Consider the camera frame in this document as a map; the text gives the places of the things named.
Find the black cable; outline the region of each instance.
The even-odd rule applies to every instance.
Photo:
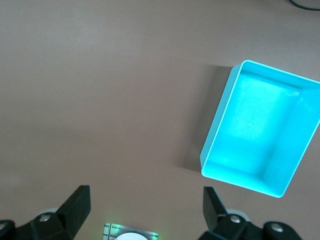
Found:
[[[296,7],[301,8],[301,9],[311,10],[311,11],[320,11],[320,8],[303,6],[303,5],[300,5],[300,4],[296,3],[296,2],[293,1],[293,0],[288,0],[288,1],[289,1],[290,3],[292,3],[293,5],[295,5]]]

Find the cyan plastic bin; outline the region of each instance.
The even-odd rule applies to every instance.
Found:
[[[246,60],[229,75],[203,176],[282,197],[320,122],[320,82]]]

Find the gray table surface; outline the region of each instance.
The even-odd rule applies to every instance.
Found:
[[[253,223],[319,235],[320,133],[282,198],[205,178],[199,155],[230,67],[320,81],[320,13],[286,0],[0,2],[0,219],[22,225],[90,185],[76,240],[104,223],[196,240],[203,186]]]

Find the white disc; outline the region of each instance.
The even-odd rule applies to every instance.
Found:
[[[118,236],[115,240],[147,240],[144,236],[137,233],[125,233]]]
[[[228,214],[237,214],[243,217],[247,222],[251,222],[250,217],[247,214],[245,214],[243,211],[232,209],[232,208],[226,208],[226,211]]]

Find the screw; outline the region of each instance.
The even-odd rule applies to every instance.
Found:
[[[272,228],[273,230],[275,230],[276,232],[278,232],[278,233],[282,233],[282,232],[284,231],[284,229],[282,228],[282,226],[280,226],[280,225],[277,224],[277,223],[272,223],[272,224],[271,224],[271,228]]]
[[[2,229],[4,229],[6,226],[7,226],[7,223],[6,223],[6,222],[0,223],[0,231],[1,231]]]
[[[46,222],[46,221],[48,221],[50,218],[51,218],[51,216],[50,216],[49,214],[43,214],[43,215],[41,215],[39,221],[40,221],[40,222]]]
[[[241,222],[240,218],[238,216],[236,216],[236,215],[231,215],[230,219],[235,224],[239,224]]]

